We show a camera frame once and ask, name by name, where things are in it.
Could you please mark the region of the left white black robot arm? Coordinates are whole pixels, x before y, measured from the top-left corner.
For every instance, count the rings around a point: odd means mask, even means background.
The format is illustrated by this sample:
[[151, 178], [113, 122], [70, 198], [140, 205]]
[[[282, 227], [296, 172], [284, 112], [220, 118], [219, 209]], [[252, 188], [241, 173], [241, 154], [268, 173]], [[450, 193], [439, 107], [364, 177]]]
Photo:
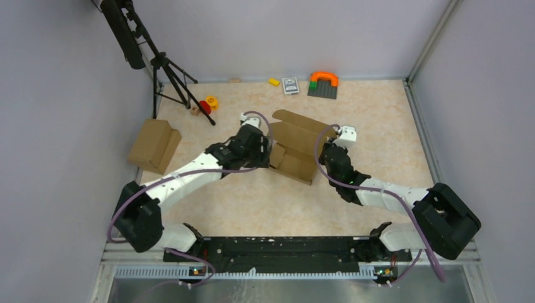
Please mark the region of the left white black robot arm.
[[242, 121], [235, 136], [214, 143], [185, 166], [155, 181], [132, 181], [121, 192], [111, 226], [137, 253], [154, 247], [175, 249], [194, 261], [202, 253], [201, 235], [186, 223], [164, 223], [163, 213], [183, 198], [230, 174], [269, 166], [271, 140], [261, 130], [261, 120]]

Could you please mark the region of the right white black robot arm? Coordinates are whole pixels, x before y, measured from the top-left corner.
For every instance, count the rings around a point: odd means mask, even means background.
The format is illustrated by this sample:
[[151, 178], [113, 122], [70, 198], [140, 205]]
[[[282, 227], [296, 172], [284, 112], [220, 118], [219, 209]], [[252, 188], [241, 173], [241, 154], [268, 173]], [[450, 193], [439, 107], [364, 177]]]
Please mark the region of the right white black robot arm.
[[383, 223], [371, 231], [376, 239], [370, 252], [378, 260], [387, 260], [395, 251], [427, 248], [454, 260], [481, 229], [479, 218], [444, 183], [416, 188], [383, 182], [355, 170], [347, 149], [334, 143], [324, 143], [318, 161], [346, 202], [410, 217], [411, 223]]

